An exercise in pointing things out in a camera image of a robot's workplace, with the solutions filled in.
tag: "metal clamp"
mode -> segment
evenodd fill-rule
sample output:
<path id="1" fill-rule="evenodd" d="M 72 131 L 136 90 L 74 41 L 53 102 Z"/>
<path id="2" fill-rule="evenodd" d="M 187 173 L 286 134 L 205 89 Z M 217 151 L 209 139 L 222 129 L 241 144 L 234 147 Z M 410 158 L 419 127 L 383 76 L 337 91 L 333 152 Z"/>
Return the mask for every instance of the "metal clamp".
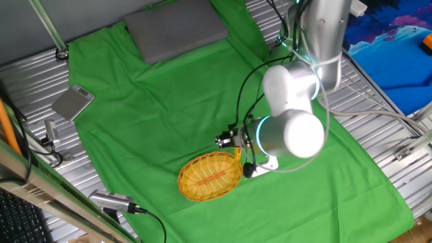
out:
<path id="1" fill-rule="evenodd" d="M 432 146 L 430 145 L 431 142 L 432 142 L 432 130 L 428 131 L 426 134 L 423 134 L 422 136 L 417 138 L 414 142 L 411 142 L 408 146 L 405 146 L 402 150 L 398 151 L 395 154 L 395 157 L 399 161 L 401 161 L 425 147 L 429 147 L 429 152 L 431 152 L 432 151 Z"/>

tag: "blue mat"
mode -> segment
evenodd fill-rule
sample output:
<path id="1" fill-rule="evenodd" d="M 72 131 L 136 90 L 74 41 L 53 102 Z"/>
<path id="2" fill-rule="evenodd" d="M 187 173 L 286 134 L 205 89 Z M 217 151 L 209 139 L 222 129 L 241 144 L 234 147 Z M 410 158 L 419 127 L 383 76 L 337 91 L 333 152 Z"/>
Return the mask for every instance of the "blue mat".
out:
<path id="1" fill-rule="evenodd" d="M 363 17 L 350 19 L 345 45 L 402 112 L 411 114 L 432 101 L 432 57 L 419 48 L 432 33 L 432 3 L 364 3 L 369 8 Z"/>

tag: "orange handle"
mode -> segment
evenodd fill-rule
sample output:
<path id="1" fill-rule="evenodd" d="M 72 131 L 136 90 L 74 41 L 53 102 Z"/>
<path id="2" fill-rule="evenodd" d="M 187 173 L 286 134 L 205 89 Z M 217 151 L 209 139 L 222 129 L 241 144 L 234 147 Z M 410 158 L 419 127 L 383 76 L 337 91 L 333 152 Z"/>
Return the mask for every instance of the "orange handle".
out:
<path id="1" fill-rule="evenodd" d="M 5 105 L 3 104 L 3 101 L 1 101 L 1 99 L 0 99 L 0 123 L 1 125 L 3 125 L 3 129 L 5 130 L 7 143 L 9 143 L 10 147 L 12 147 L 14 151 L 22 155 L 20 147 L 18 146 L 18 142 L 16 141 L 14 129 L 12 128 L 12 124 L 11 121 L 9 120 L 9 116 L 7 115 Z"/>

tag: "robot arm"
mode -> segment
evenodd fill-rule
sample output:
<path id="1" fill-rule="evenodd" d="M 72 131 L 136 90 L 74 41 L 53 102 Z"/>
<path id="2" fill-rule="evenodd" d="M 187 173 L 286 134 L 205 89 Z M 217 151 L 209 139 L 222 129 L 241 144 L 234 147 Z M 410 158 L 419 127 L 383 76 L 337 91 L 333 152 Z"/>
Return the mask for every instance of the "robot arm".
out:
<path id="1" fill-rule="evenodd" d="M 270 67 L 263 78 L 271 115 L 247 125 L 249 138 L 243 133 L 228 134 L 231 139 L 219 137 L 221 148 L 227 146 L 223 141 L 229 141 L 231 146 L 253 146 L 256 153 L 270 157 L 308 158 L 323 146 L 324 129 L 313 115 L 311 100 L 319 93 L 333 92 L 340 84 L 341 46 L 351 0 L 309 1 L 297 22 L 302 29 L 297 33 L 297 53 L 302 58 Z M 288 10 L 290 30 L 294 29 L 298 7 L 299 4 L 293 4 Z M 320 82 L 325 90 L 320 89 Z"/>

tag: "black cable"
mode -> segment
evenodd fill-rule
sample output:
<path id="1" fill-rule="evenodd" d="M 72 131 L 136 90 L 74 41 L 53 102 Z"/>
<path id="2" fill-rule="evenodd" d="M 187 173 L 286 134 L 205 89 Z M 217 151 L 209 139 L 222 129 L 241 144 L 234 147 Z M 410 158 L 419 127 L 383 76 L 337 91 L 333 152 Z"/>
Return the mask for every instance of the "black cable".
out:
<path id="1" fill-rule="evenodd" d="M 23 179 L 18 179 L 18 178 L 2 178 L 2 179 L 0 179 L 0 184 L 7 183 L 7 182 L 13 182 L 19 186 L 23 186 L 26 184 L 26 181 L 24 181 Z"/>
<path id="2" fill-rule="evenodd" d="M 264 97 L 264 94 L 262 94 L 256 101 L 255 101 L 255 103 L 249 108 L 249 110 L 248 110 L 248 112 L 246 113 L 246 115 L 245 115 L 245 117 L 244 117 L 244 120 L 243 120 L 243 131 L 246 133 L 246 139 L 248 140 L 248 144 L 250 145 L 249 147 L 250 147 L 250 152 L 252 152 L 252 163 L 253 163 L 253 165 L 254 165 L 254 168 L 255 168 L 255 166 L 256 166 L 256 164 L 257 164 L 257 160 L 255 159 L 255 151 L 254 151 L 254 147 L 253 147 L 253 145 L 251 144 L 251 141 L 250 141 L 250 136 L 249 136 L 249 132 L 248 132 L 248 127 L 246 126 L 246 122 L 247 122 L 247 119 L 249 118 L 249 115 L 252 113 L 252 111 L 253 111 L 253 109 L 255 108 L 255 105 L 257 105 L 258 104 L 258 102 L 262 99 Z"/>
<path id="3" fill-rule="evenodd" d="M 285 61 L 285 59 L 287 59 L 287 58 L 290 58 L 290 61 L 292 61 L 292 58 L 293 58 L 293 57 L 294 57 L 294 53 L 290 53 L 288 56 L 286 56 L 285 58 L 282 59 L 282 61 L 281 61 L 280 64 L 282 64 L 282 63 Z M 263 82 L 263 79 L 259 80 L 259 83 L 258 83 L 258 90 L 256 91 L 256 98 L 255 98 L 255 100 L 258 99 L 259 91 L 260 91 L 260 89 L 261 89 L 261 83 L 262 83 L 262 82 Z"/>
<path id="4" fill-rule="evenodd" d="M 51 150 L 50 153 L 42 153 L 42 152 L 36 151 L 34 149 L 32 149 L 32 151 L 33 151 L 33 153 L 36 153 L 38 155 L 53 155 L 54 154 L 54 150 L 53 149 Z"/>
<path id="5" fill-rule="evenodd" d="M 7 100 L 11 101 L 11 99 L 6 94 L 3 93 L 2 96 L 5 97 Z M 22 133 L 22 134 L 19 134 L 17 132 L 16 137 L 22 136 L 22 138 L 24 140 L 23 146 L 20 147 L 21 152 L 22 152 L 23 156 L 24 156 L 24 153 L 26 153 L 26 155 L 27 155 L 28 166 L 27 166 L 26 175 L 24 176 L 24 182 L 26 184 L 28 182 L 28 178 L 30 178 L 30 173 L 32 172 L 32 152 L 30 151 L 30 147 L 28 144 L 26 129 L 24 128 L 24 125 L 22 124 L 22 121 L 20 118 L 20 112 L 18 111 L 16 106 L 14 106 L 13 104 L 11 105 L 11 108 L 12 108 L 13 114 L 15 115 L 15 118 L 18 122 L 18 125 L 19 125 L 21 133 Z"/>
<path id="6" fill-rule="evenodd" d="M 254 69 L 253 69 L 253 70 L 252 70 L 252 71 L 247 75 L 247 77 L 246 77 L 246 79 L 243 81 L 243 84 L 242 84 L 242 86 L 240 87 L 240 91 L 239 91 L 239 93 L 238 93 L 238 97 L 237 97 L 237 107 L 236 107 L 236 122 L 233 123 L 233 124 L 231 124 L 231 125 L 229 125 L 231 128 L 235 128 L 235 127 L 237 126 L 237 124 L 238 124 L 238 116 L 239 116 L 239 109 L 240 109 L 240 99 L 241 99 L 241 97 L 242 97 L 243 88 L 244 88 L 244 86 L 246 85 L 246 83 L 248 82 L 249 77 L 251 77 L 253 73 L 255 73 L 258 69 L 262 68 L 263 66 L 268 65 L 268 64 L 270 64 L 270 63 L 272 63 L 272 62 L 275 62 L 275 61 L 280 61 L 280 60 L 284 60 L 284 59 L 286 59 L 286 58 L 289 58 L 290 55 L 291 55 L 291 53 L 290 53 L 289 55 L 287 55 L 286 57 L 280 57 L 280 58 L 277 58 L 277 59 L 274 59 L 274 60 L 271 60 L 271 61 L 266 61 L 265 63 L 263 63 L 263 64 L 259 65 L 258 67 L 254 68 Z"/>
<path id="7" fill-rule="evenodd" d="M 57 168 L 57 167 L 59 167 L 63 163 L 63 155 L 61 155 L 58 152 L 55 152 L 55 147 L 54 146 L 51 146 L 51 152 L 50 153 L 42 153 L 42 152 L 39 152 L 39 151 L 36 151 L 36 150 L 33 150 L 33 149 L 32 149 L 32 151 L 35 152 L 38 155 L 55 155 L 55 156 L 57 156 L 59 162 L 56 165 L 54 165 L 53 168 Z"/>
<path id="8" fill-rule="evenodd" d="M 294 21 L 294 28 L 293 28 L 293 33 L 292 33 L 292 48 L 293 50 L 297 51 L 298 50 L 298 46 L 297 46 L 297 25 L 300 21 L 300 18 L 302 17 L 302 14 L 304 12 L 304 10 L 306 10 L 306 8 L 312 3 L 312 0 L 306 0 L 306 1 L 301 1 L 300 5 L 297 9 L 296 12 L 296 16 L 294 17 L 295 21 Z"/>
<path id="9" fill-rule="evenodd" d="M 289 35 L 288 33 L 288 26 L 285 23 L 284 18 L 281 16 L 281 14 L 279 13 L 279 10 L 277 10 L 276 4 L 275 4 L 275 0 L 271 0 L 271 2 L 269 0 L 265 0 L 271 8 L 273 8 L 273 10 L 275 10 L 277 17 L 281 20 L 282 26 L 283 26 L 283 38 L 280 40 L 280 42 L 284 42 L 286 39 L 286 36 Z"/>
<path id="10" fill-rule="evenodd" d="M 54 153 L 59 157 L 59 163 L 53 166 L 53 168 L 57 168 L 63 163 L 63 155 L 61 155 L 57 152 L 54 152 Z"/>
<path id="11" fill-rule="evenodd" d="M 167 243 L 167 230 L 165 229 L 165 226 L 163 225 L 162 220 L 161 220 L 160 218 L 158 218 L 156 215 L 154 215 L 154 214 L 148 212 L 146 209 L 142 209 L 142 208 L 140 208 L 140 207 L 136 207 L 136 208 L 135 208 L 135 211 L 136 211 L 137 213 L 144 213 L 144 214 L 148 214 L 148 215 L 154 217 L 157 221 L 159 221 L 159 223 L 160 223 L 161 226 L 162 226 L 163 235 L 164 235 L 164 238 L 165 238 L 164 241 L 163 241 L 163 243 Z"/>

